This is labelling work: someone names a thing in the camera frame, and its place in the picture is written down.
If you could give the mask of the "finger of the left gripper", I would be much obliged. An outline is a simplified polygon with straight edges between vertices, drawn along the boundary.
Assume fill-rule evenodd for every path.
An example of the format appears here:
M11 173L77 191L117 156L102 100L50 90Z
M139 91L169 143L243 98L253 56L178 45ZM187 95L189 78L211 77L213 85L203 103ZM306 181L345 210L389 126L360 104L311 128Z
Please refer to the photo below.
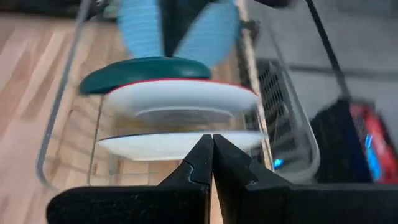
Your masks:
M172 57L198 15L212 0L160 0L164 54Z

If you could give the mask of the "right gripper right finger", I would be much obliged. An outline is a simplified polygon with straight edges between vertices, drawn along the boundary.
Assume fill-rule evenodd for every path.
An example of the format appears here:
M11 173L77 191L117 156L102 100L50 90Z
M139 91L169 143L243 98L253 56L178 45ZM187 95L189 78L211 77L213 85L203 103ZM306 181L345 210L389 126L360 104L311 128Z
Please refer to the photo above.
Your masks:
M394 184L293 184L223 136L213 140L225 223L397 224Z

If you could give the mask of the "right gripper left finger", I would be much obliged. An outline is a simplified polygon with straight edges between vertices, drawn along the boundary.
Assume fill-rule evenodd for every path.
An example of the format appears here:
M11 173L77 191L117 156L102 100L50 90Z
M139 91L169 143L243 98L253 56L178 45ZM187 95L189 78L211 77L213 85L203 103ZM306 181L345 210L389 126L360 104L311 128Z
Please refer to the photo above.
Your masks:
M209 223L213 148L213 138L202 136L158 185L76 187L63 191L47 205L47 222Z

